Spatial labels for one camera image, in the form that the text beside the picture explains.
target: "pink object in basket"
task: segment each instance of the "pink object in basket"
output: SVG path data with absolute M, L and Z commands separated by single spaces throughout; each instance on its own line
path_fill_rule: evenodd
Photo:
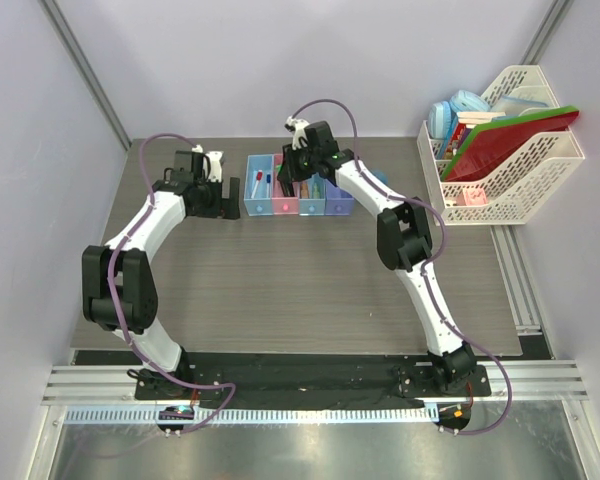
M 298 196 L 285 197 L 282 194 L 282 187 L 278 182 L 278 170 L 277 166 L 282 165 L 282 154 L 273 156 L 273 195 L 271 202 L 273 203 L 273 214 L 274 215 L 297 215 L 298 214 Z M 294 189 L 297 192 L 298 185 L 294 184 Z
M 476 205 L 487 204 L 487 194 L 484 188 L 467 187 L 462 189 L 462 193 L 458 195 L 456 203 L 459 206 L 475 207 Z

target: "perforated basket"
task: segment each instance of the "perforated basket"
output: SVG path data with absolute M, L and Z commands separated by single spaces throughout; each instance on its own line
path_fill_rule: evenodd
M 550 106 L 557 106 L 544 75 L 536 66 L 511 66 L 503 70 L 482 97 L 491 105 L 520 86 L 538 89 Z M 582 162 L 584 156 L 573 133 L 544 132 L 531 137 L 485 178 L 475 182 L 440 182 L 448 160 L 436 160 L 441 141 L 431 140 L 426 122 L 418 135 L 418 150 L 431 204 L 449 225 L 520 225 L 526 223 L 549 196 Z M 488 203 L 459 206 L 466 187 L 481 187 Z

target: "white wall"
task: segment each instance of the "white wall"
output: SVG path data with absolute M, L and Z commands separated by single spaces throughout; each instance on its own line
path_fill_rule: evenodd
M 123 159 L 36 0 L 0 2 L 0 480 L 23 478 Z
M 551 0 L 58 3 L 132 137 L 285 136 L 321 97 L 362 135 L 415 136 L 433 101 L 520 61 Z M 309 118 L 350 135 L 333 109 Z
M 552 345 L 576 359 L 600 418 L 600 0 L 574 2 L 541 65 L 561 103 L 582 110 L 586 160 L 519 233 Z

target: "floor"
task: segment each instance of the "floor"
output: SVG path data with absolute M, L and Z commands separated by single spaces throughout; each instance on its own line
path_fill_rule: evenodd
M 244 178 L 249 154 L 275 153 L 287 139 L 208 139 L 224 150 L 225 178 Z M 347 141 L 341 147 L 349 146 Z M 117 234 L 146 197 L 135 142 L 105 239 Z M 178 141 L 147 151 L 149 176 L 162 177 Z M 389 186 L 427 198 L 414 139 L 360 141 L 369 168 Z M 158 317 L 188 350 L 291 353 L 425 353 L 420 321 L 404 287 L 375 249 L 375 219 L 360 205 L 350 217 L 187 218 L 152 263 Z M 460 328 L 496 354 L 518 355 L 520 344 L 488 227 L 452 227 L 436 264 Z M 434 248 L 439 231 L 432 225 Z M 81 319 L 74 348 L 123 348 L 114 335 Z
M 492 423 L 502 408 L 476 404 L 469 428 Z M 156 432 L 153 425 L 67 425 L 49 478 L 586 478 L 561 402 L 514 402 L 495 431 L 463 438 L 430 423 L 235 425 L 168 439 Z

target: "reflective floor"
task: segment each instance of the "reflective floor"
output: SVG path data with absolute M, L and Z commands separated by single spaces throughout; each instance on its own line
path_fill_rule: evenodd
M 469 429 L 491 423 L 502 407 L 477 404 Z M 65 426 L 50 478 L 586 478 L 560 402 L 516 402 L 503 425 L 475 437 L 454 438 L 431 424 L 233 426 L 182 438 L 156 431 L 149 425 Z M 145 443 L 125 453 L 139 442 Z

